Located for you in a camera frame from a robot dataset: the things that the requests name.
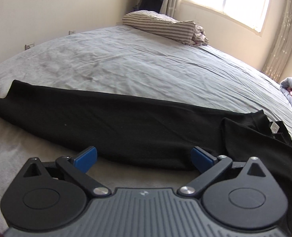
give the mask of white logo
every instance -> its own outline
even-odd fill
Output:
[[[149,192],[148,191],[141,191],[139,194],[142,196],[146,196],[149,194]]]

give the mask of blue rubber tip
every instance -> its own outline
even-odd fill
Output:
[[[210,155],[205,150],[199,147],[194,147],[191,150],[191,161],[201,174],[210,169],[218,162],[216,157]]]
[[[97,161],[98,152],[93,146],[88,147],[72,158],[72,165],[81,172],[86,173]]]

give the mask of window sill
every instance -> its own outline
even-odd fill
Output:
[[[230,20],[230,21],[232,21],[232,22],[234,22],[234,23],[240,25],[241,27],[244,27],[244,28],[248,29],[249,31],[251,31],[251,32],[253,32],[254,34],[256,34],[257,36],[260,36],[260,37],[262,36],[263,29],[264,29],[264,24],[265,24],[265,20],[264,20],[264,24],[263,24],[263,26],[262,26],[261,31],[258,32],[257,30],[255,30],[255,29],[253,29],[253,28],[251,28],[251,27],[245,25],[244,23],[241,23],[240,21],[231,18],[230,16],[228,16],[228,15],[225,14],[225,13],[222,13],[222,12],[220,12],[220,11],[215,11],[214,9],[212,9],[212,8],[208,8],[208,7],[205,7],[205,6],[203,6],[203,5],[199,5],[199,4],[195,3],[195,2],[193,2],[192,0],[182,0],[181,3],[183,3],[183,4],[187,4],[187,5],[190,5],[190,6],[194,6],[194,7],[196,7],[196,8],[202,9],[202,10],[204,10],[204,11],[208,11],[208,12],[214,13],[214,14],[216,14],[216,15],[219,15],[219,16],[221,16],[221,17],[227,19],[227,20]]]

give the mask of clothing label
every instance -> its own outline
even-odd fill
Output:
[[[270,129],[271,129],[273,134],[276,134],[278,132],[279,128],[280,128],[279,125],[276,124],[275,122],[273,122],[272,125],[270,126]]]

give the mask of striped pillow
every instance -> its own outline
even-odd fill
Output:
[[[126,14],[122,22],[124,25],[173,39],[177,42],[194,44],[192,38],[196,25],[193,20],[177,21],[154,11],[134,11]]]

